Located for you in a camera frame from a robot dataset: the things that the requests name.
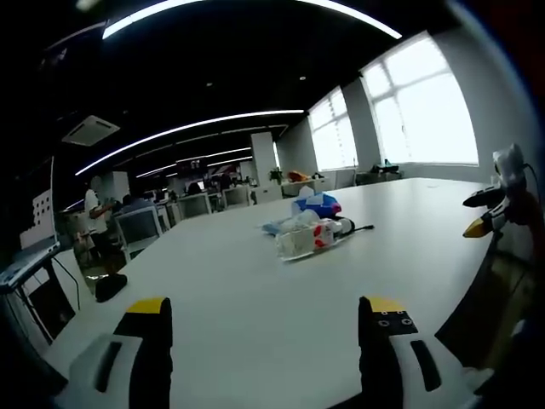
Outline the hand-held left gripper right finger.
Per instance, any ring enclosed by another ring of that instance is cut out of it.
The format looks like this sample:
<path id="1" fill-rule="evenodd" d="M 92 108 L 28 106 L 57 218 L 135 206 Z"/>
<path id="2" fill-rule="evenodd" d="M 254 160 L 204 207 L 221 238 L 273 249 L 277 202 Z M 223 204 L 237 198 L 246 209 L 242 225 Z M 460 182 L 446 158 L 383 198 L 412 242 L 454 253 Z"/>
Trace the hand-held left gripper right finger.
<path id="1" fill-rule="evenodd" d="M 361 297 L 361 408 L 473 408 L 479 397 L 457 359 L 395 302 Z"/>

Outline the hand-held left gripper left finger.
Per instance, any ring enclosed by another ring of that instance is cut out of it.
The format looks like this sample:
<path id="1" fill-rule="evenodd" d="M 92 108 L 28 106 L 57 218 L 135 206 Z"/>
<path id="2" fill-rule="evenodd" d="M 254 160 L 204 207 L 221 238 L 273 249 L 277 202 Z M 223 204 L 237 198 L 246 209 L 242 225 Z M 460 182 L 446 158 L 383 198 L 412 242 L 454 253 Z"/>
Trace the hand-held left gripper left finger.
<path id="1" fill-rule="evenodd" d="M 173 361 L 167 297 L 134 303 L 111 334 L 97 337 L 72 363 L 59 408 L 168 408 Z"/>

